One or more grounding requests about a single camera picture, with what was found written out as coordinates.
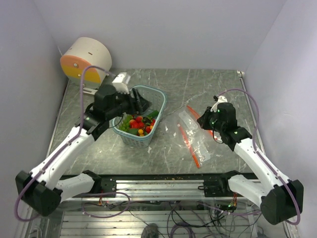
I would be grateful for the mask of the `light blue plastic basket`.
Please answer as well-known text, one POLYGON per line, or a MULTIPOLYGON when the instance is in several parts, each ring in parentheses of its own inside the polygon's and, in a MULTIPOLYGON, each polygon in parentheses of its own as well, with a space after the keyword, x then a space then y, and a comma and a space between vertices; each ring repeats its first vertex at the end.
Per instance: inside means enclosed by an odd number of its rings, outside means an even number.
POLYGON ((163 91, 150 86, 137 85, 133 88, 150 102, 149 108, 141 114, 124 113, 113 119, 110 127, 121 136, 124 143, 145 148, 149 146, 158 127, 167 97, 163 91))

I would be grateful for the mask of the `clear zip bag orange zipper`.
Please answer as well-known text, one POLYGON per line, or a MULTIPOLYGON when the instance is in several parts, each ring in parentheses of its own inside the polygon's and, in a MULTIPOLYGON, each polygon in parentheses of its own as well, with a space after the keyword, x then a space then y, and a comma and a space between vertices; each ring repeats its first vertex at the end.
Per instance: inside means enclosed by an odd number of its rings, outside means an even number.
POLYGON ((189 158, 201 169, 212 161, 211 151, 215 144, 212 135, 198 125, 198 117, 196 112, 185 106, 166 116, 161 127, 172 150, 189 158))

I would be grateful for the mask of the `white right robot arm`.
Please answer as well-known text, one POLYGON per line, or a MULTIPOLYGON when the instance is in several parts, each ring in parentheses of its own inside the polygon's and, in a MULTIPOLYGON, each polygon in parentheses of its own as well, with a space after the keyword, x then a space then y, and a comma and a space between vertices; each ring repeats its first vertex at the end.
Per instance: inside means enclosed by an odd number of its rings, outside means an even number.
POLYGON ((303 211, 303 184, 291 180, 259 150, 252 135, 238 125, 234 106, 228 102, 215 103, 206 108, 197 122, 202 129, 219 133, 223 144, 235 152, 260 181, 255 183, 238 171, 229 171, 222 175, 219 192, 224 196, 235 192, 247 198, 272 225, 293 217, 297 218, 293 224, 298 224, 303 211))

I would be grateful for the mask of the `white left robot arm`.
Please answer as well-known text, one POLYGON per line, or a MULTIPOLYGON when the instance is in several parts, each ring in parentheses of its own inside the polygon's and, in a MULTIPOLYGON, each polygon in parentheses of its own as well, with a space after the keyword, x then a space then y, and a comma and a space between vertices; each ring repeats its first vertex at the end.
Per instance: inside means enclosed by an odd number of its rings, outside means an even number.
POLYGON ((101 86, 94 100, 83 108, 81 116, 62 143, 30 172, 21 171, 15 177, 18 197, 14 204, 15 217, 20 201, 24 201, 39 215, 50 215, 61 202, 83 194, 97 196, 101 191, 102 179, 92 171, 61 180, 62 175, 72 165, 79 154, 92 145, 116 117, 125 114, 144 113, 151 106, 136 88, 121 91, 107 84, 101 86))

